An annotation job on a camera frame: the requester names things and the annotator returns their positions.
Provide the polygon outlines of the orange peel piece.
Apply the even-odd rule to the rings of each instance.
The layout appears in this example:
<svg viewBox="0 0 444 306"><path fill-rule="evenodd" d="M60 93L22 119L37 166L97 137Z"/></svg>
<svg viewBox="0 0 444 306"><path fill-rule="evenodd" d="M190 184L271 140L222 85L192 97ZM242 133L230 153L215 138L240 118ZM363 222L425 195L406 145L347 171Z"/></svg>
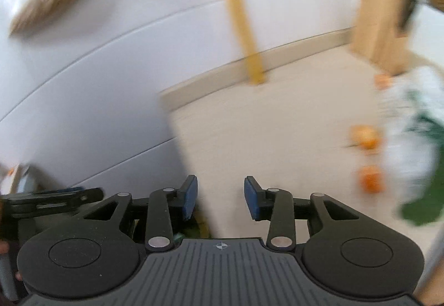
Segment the orange peel piece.
<svg viewBox="0 0 444 306"><path fill-rule="evenodd" d="M393 84L392 77L387 74L376 74L374 76L374 84L378 90L389 89Z"/></svg>
<svg viewBox="0 0 444 306"><path fill-rule="evenodd" d="M357 125L350 129L351 141L365 150L375 150L381 142L378 130L372 126Z"/></svg>
<svg viewBox="0 0 444 306"><path fill-rule="evenodd" d="M369 194L381 193L384 190L382 171L376 165L366 165L358 170L358 180L362 190Z"/></svg>

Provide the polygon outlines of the dark green leaf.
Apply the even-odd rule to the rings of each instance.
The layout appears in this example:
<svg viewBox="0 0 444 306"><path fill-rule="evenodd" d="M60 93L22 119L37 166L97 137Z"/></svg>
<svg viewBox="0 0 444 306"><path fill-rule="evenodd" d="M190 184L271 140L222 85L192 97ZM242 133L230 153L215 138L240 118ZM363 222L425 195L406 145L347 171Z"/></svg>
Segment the dark green leaf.
<svg viewBox="0 0 444 306"><path fill-rule="evenodd" d="M443 182L435 180L419 199L401 206L400 215L416 226L436 222L443 213Z"/></svg>

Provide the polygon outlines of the green white milk carton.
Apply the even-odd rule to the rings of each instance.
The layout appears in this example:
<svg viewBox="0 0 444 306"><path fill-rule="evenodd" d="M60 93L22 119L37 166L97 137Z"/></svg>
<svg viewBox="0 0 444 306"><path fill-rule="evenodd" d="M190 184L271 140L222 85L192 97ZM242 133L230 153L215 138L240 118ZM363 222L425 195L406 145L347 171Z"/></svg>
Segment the green white milk carton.
<svg viewBox="0 0 444 306"><path fill-rule="evenodd" d="M391 78L378 91L382 167L401 202L422 197L443 146L443 75L430 65Z"/></svg>

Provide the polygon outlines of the wooden knife block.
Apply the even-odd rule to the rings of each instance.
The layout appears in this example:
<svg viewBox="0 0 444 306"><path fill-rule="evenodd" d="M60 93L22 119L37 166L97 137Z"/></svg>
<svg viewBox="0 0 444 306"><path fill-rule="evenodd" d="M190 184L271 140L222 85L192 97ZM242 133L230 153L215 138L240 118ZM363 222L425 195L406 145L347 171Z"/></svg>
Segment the wooden knife block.
<svg viewBox="0 0 444 306"><path fill-rule="evenodd" d="M410 17L417 0L360 0L351 51L394 76L406 72Z"/></svg>

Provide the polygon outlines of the yellow gas pipe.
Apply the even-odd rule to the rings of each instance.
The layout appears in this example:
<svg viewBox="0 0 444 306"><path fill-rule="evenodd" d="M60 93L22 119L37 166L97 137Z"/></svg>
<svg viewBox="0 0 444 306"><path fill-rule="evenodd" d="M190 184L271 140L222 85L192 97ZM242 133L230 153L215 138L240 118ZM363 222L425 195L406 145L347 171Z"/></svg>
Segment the yellow gas pipe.
<svg viewBox="0 0 444 306"><path fill-rule="evenodd" d="M244 0L226 0L226 4L234 32L242 49L249 81L255 85L262 84L266 81L263 62L257 51Z"/></svg>

